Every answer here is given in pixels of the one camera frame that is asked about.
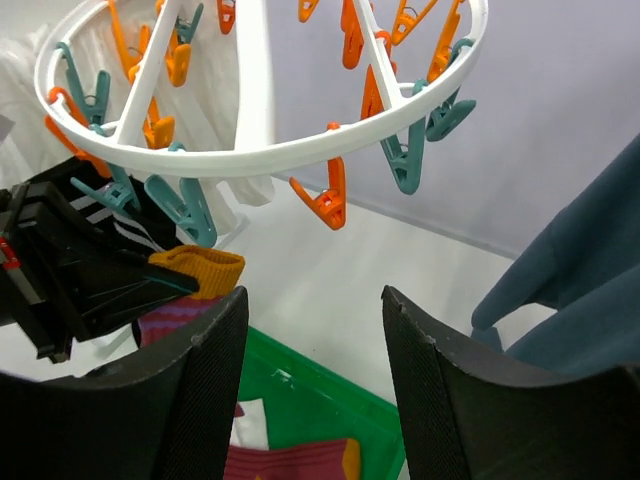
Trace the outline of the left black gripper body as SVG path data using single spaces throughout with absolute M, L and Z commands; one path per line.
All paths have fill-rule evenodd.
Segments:
M 39 359 L 65 362 L 73 342 L 108 335 L 198 289 L 194 277 L 123 248 L 50 182 L 1 192 L 1 322 L 18 324 Z

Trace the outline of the black sock with white stripes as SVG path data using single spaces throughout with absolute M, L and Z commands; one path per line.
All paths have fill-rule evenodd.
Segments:
M 67 201 L 72 202 L 83 196 L 83 193 L 71 184 L 72 178 L 77 178 L 93 190 L 102 189 L 111 182 L 111 178 L 103 178 L 90 162 L 75 157 L 31 177 L 29 182 L 51 182 Z

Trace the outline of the maroon orange sock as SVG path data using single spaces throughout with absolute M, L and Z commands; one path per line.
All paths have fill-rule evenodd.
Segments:
M 361 447 L 351 438 L 275 450 L 230 446 L 224 470 L 224 479 L 357 480 L 361 476 Z

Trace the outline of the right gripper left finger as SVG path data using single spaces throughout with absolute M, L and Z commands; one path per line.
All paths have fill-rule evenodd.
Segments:
M 2 374 L 2 478 L 222 478 L 248 320 L 248 293 L 237 287 L 83 377 Z

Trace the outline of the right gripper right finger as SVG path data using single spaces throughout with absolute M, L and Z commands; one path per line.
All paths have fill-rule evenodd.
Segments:
M 460 333 L 386 286 L 386 347 L 413 479 L 635 479 L 639 370 L 570 377 Z

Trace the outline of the teal front clothes peg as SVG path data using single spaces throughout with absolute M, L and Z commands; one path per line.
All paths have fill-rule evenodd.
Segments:
M 127 206 L 140 211 L 141 203 L 125 169 L 109 162 L 106 166 L 111 173 L 112 182 L 104 190 L 94 190 L 76 177 L 72 177 L 70 183 L 85 195 L 120 215 L 128 216 Z

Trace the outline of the white round clip hanger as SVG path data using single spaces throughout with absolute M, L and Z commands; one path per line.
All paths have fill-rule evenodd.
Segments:
M 384 109 L 381 113 L 337 130 L 277 143 L 274 140 L 274 89 L 266 4 L 236 4 L 236 44 L 239 75 L 239 109 L 235 146 L 229 151 L 169 152 L 138 146 L 137 141 L 154 93 L 164 55 L 181 7 L 179 1 L 164 4 L 141 60 L 120 118 L 110 123 L 113 134 L 102 137 L 89 131 L 65 110 L 62 101 L 50 103 L 61 53 L 56 45 L 71 40 L 93 17 L 107 8 L 105 1 L 85 1 L 72 10 L 51 32 L 38 54 L 34 88 L 42 108 L 63 134 L 82 150 L 113 164 L 147 173 L 187 178 L 233 178 L 273 174 L 325 161 L 371 145 L 425 117 L 446 100 L 468 77 L 483 45 L 489 20 L 489 4 L 472 1 L 472 46 L 420 93 L 406 98 L 407 84 L 396 80 L 383 42 L 375 38 L 374 14 L 365 1 L 355 4 Z

